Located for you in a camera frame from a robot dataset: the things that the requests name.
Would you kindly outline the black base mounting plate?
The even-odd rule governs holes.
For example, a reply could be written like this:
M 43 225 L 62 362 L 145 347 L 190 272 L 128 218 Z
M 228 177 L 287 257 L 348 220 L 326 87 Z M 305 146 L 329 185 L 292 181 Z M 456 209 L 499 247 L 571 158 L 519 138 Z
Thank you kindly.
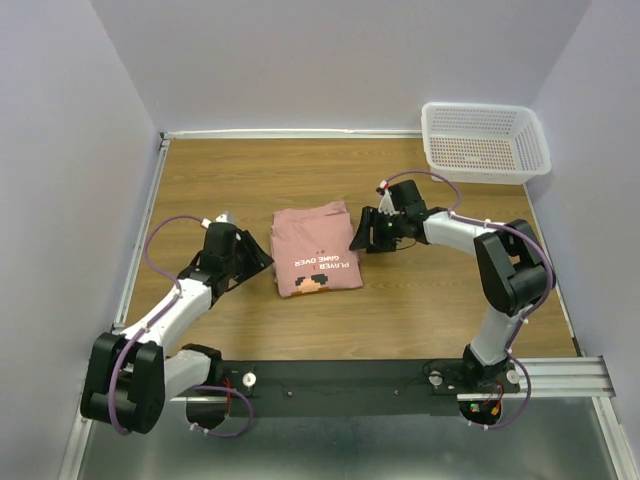
M 463 359 L 231 361 L 183 398 L 192 428 L 243 430 L 262 418 L 464 415 L 494 425 L 520 390 L 514 364 Z

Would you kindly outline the front aluminium frame rail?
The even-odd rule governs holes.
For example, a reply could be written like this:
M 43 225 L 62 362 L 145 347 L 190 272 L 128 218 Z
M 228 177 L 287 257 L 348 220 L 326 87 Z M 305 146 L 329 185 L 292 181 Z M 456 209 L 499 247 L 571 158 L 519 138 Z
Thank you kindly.
M 315 394 L 371 394 L 373 389 L 401 395 L 412 387 L 429 394 L 460 400 L 485 399 L 501 393 L 516 397 L 611 397 L 614 388 L 605 362 L 598 357 L 533 358 L 510 360 L 497 379 L 485 386 L 465 389 L 454 385 L 436 368 L 438 360 L 302 360 L 224 361 L 186 350 L 168 360 L 131 366 L 114 384 L 127 400 L 169 401 L 185 391 L 204 386 L 226 387 L 258 397 L 267 388 L 286 396 L 297 391 Z

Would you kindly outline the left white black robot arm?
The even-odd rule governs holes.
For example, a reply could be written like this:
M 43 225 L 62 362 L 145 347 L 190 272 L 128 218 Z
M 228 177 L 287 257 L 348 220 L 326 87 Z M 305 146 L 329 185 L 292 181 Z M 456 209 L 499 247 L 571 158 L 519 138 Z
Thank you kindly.
M 224 294 L 273 263 L 229 214 L 198 222 L 205 230 L 203 246 L 179 274 L 168 277 L 168 294 L 135 324 L 101 334 L 92 346 L 80 413 L 110 424 L 120 435 L 148 433 L 167 401 L 187 390 L 246 398 L 226 379 L 218 350 L 187 345 L 167 355 Z

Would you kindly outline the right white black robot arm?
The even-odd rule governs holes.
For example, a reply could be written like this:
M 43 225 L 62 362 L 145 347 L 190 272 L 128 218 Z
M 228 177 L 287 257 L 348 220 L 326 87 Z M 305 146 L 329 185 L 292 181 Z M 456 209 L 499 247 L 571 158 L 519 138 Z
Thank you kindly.
M 361 210 L 350 250 L 389 253 L 401 240 L 412 239 L 476 260 L 487 313 L 462 358 L 441 362 L 436 372 L 455 386 L 485 390 L 509 364 L 522 325 L 555 286 L 553 267 L 533 227 L 524 219 L 500 223 L 464 217 L 452 208 L 429 208 L 412 180 L 384 181 L 377 193 L 379 205 Z

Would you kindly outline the pink printed t shirt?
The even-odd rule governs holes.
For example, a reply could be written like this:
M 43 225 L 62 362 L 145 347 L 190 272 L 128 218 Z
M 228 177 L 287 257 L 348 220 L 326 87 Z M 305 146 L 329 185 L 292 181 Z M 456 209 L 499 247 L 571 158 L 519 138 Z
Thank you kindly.
M 349 249 L 353 237 L 343 201 L 275 212 L 270 242 L 280 296 L 362 287 L 358 254 Z

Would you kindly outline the white plastic basket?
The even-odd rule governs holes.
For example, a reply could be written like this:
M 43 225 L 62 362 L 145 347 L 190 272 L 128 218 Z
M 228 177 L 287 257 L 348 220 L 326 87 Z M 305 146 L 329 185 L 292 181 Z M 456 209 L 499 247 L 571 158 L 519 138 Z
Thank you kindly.
M 541 123 L 527 107 L 429 102 L 421 128 L 430 169 L 453 182 L 523 185 L 552 169 Z

